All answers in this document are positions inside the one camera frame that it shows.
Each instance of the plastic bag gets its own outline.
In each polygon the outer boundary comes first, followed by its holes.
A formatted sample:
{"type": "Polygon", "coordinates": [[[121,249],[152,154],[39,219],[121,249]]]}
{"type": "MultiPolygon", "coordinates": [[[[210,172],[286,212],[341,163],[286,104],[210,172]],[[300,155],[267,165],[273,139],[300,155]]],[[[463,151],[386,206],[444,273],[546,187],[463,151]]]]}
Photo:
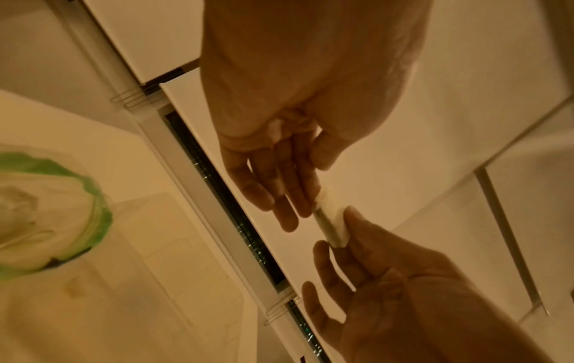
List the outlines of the plastic bag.
{"type": "Polygon", "coordinates": [[[86,253],[112,219],[100,188],[77,162],[0,146],[0,280],[86,253]]]}

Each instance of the small white item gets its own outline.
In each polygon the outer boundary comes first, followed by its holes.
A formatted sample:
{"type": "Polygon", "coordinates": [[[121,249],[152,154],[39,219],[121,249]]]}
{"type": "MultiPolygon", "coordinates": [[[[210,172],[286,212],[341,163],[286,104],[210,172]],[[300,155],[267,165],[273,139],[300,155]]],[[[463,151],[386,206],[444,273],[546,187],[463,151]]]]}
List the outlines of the small white item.
{"type": "Polygon", "coordinates": [[[343,218],[344,210],[344,206],[339,203],[335,194],[326,187],[322,187],[315,198],[313,216],[327,242],[333,248],[343,248],[349,242],[350,234],[343,218]]]}

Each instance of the hand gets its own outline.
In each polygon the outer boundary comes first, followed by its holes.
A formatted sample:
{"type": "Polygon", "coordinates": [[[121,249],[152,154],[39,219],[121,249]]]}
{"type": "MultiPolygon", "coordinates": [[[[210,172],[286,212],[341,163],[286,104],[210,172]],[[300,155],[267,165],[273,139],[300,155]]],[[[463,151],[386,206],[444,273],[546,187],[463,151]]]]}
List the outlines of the hand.
{"type": "Polygon", "coordinates": [[[431,0],[206,0],[201,79],[225,168],[286,231],[397,103],[431,0]],[[322,129],[319,136],[318,127],[322,129]]]}
{"type": "Polygon", "coordinates": [[[303,285],[305,310],[319,334],[348,363],[551,362],[443,254],[406,241],[345,210],[351,240],[334,249],[355,287],[337,274],[329,245],[318,242],[315,266],[341,307],[331,319],[315,286],[303,285]]]}

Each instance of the green-rimmed object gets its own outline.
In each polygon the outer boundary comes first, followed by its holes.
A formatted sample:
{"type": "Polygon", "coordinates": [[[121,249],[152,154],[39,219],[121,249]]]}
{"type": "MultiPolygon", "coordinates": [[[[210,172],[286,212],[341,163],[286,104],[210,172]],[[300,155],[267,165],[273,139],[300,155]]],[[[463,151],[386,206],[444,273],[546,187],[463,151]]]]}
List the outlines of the green-rimmed object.
{"type": "Polygon", "coordinates": [[[63,258],[53,258],[46,266],[35,270],[17,269],[0,264],[0,280],[10,279],[27,273],[38,272],[57,267],[62,263],[73,260],[96,246],[106,236],[113,222],[112,212],[106,203],[102,191],[94,180],[85,175],[77,174],[48,158],[36,158],[25,152],[0,152],[0,172],[28,173],[51,176],[67,176],[75,178],[83,184],[86,193],[94,197],[91,217],[86,227],[68,248],[63,258]]]}

